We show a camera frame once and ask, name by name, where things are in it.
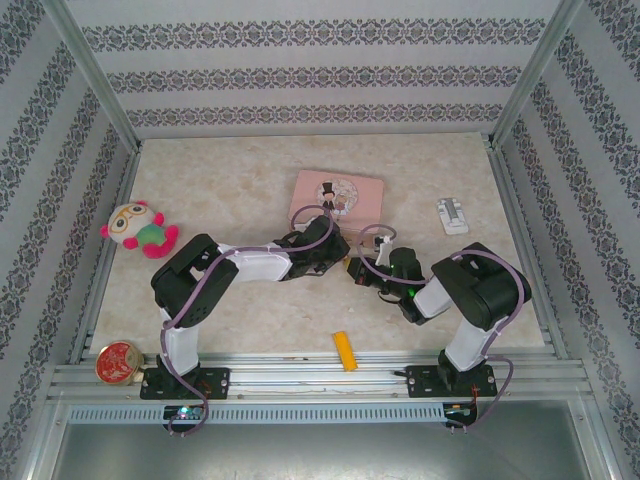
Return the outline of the pink box with cartoon couple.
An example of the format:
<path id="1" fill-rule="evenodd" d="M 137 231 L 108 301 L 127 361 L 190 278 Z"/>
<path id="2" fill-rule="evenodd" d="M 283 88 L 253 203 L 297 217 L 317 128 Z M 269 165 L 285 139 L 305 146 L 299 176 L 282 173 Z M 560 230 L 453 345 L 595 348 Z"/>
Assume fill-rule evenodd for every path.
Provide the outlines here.
<path id="1" fill-rule="evenodd" d="M 380 221 L 384 182 L 335 172 L 301 170 L 295 183 L 289 219 L 302 207 L 333 205 L 333 219 L 342 230 L 360 231 Z"/>

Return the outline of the white plastic latch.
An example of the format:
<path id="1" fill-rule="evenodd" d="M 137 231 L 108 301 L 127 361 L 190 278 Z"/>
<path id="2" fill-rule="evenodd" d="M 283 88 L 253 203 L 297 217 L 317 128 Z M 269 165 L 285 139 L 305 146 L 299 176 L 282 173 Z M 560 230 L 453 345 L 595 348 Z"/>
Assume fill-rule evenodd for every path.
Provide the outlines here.
<path id="1" fill-rule="evenodd" d="M 447 235 L 461 235 L 469 232 L 460 202 L 454 197 L 441 198 L 436 202 L 436 209 L 443 229 Z"/>

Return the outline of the yellow block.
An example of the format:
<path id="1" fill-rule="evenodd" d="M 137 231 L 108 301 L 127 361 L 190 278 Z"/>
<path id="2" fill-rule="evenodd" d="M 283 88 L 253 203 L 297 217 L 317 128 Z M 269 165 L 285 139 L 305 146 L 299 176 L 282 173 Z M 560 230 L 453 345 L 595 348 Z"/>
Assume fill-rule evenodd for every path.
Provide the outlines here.
<path id="1" fill-rule="evenodd" d="M 346 372 L 355 371 L 358 364 L 347 333 L 344 331 L 335 332 L 332 334 L 332 338 L 344 370 Z"/>

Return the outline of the plush toy with glasses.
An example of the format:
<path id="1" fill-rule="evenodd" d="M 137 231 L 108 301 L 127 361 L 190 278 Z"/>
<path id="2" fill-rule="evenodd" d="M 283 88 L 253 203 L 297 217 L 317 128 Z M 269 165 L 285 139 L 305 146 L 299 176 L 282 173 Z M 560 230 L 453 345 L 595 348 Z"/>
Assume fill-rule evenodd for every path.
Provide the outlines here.
<path id="1" fill-rule="evenodd" d="M 134 201 L 118 206 L 100 234 L 127 250 L 140 250 L 146 258 L 161 259 L 174 249 L 180 229 L 166 225 L 164 214 L 153 211 L 146 202 Z"/>

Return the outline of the round red tin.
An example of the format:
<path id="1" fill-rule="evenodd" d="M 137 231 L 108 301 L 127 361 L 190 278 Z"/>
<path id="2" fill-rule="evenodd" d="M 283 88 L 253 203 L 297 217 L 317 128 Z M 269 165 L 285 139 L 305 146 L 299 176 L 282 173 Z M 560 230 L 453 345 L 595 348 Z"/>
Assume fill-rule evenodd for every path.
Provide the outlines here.
<path id="1" fill-rule="evenodd" d="M 144 356 L 132 343 L 115 341 L 105 346 L 95 363 L 96 376 L 110 386 L 130 385 L 144 364 Z"/>

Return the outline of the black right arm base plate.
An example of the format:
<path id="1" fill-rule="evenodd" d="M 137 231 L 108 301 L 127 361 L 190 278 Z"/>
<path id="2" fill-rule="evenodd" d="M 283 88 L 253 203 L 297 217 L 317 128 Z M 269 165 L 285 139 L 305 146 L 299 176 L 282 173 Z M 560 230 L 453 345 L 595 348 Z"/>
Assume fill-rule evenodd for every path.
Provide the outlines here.
<path id="1" fill-rule="evenodd" d="M 466 372 L 445 373 L 440 366 L 407 366 L 407 389 L 410 398 L 495 397 L 498 388 L 493 369 L 481 364 Z"/>

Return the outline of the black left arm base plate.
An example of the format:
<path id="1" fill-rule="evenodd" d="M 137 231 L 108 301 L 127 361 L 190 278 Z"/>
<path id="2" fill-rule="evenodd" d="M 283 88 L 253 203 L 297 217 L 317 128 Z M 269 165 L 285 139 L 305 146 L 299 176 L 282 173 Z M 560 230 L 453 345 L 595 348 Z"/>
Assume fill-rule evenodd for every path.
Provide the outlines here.
<path id="1" fill-rule="evenodd" d="M 207 400 L 225 400 L 230 384 L 228 368 L 198 366 L 182 379 Z M 192 400 L 198 396 L 180 383 L 163 364 L 144 371 L 140 388 L 142 400 Z"/>

